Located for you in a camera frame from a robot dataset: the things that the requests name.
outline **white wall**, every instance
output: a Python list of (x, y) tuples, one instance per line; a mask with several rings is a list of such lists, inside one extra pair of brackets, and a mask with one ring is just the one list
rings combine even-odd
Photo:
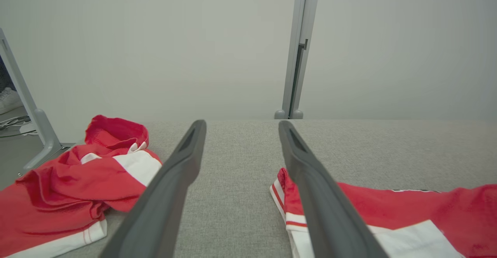
[(497, 0), (318, 0), (304, 118), (497, 118)]
[(3, 29), (61, 142), (92, 116), (270, 119), (294, 0), (0, 0)]

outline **red garment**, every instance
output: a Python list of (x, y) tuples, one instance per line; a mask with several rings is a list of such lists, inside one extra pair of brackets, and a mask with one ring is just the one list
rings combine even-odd
[[(339, 186), (367, 225), (394, 230), (431, 220), (465, 257), (497, 256), (496, 184), (451, 192)], [(287, 226), (307, 231), (298, 188), (285, 168), (271, 189)]]
[(131, 121), (98, 115), (85, 143), (0, 191), (1, 257), (55, 256), (105, 237), (103, 212), (130, 211), (161, 166)]

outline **gray fabric surface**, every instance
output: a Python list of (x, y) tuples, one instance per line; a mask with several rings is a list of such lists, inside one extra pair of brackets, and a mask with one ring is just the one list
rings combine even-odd
[[(497, 124), (473, 121), (292, 120), (338, 182), (448, 191), (497, 182)], [(190, 122), (144, 123), (162, 161)], [(208, 121), (200, 174), (186, 197), (175, 255), (286, 256), (269, 194), (284, 166), (278, 121)], [(108, 237), (125, 214), (107, 214)], [(108, 239), (63, 257), (98, 256)]]

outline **white sneaker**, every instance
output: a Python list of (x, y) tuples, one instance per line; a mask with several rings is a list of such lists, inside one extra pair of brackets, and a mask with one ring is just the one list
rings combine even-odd
[(12, 111), (20, 106), (23, 106), (23, 102), (16, 91), (11, 88), (5, 88), (0, 93), (0, 114), (7, 113), (7, 111)]

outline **cable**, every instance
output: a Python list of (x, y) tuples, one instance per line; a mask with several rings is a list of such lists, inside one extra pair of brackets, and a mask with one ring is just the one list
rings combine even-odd
[(19, 133), (19, 134), (15, 134), (15, 135), (10, 135), (10, 136), (0, 136), (0, 138), (9, 138), (9, 137), (20, 136), (20, 135), (24, 135), (24, 134), (31, 133), (31, 132), (34, 132), (34, 131), (36, 131), (36, 130), (32, 130), (32, 131), (24, 132), (24, 133)]

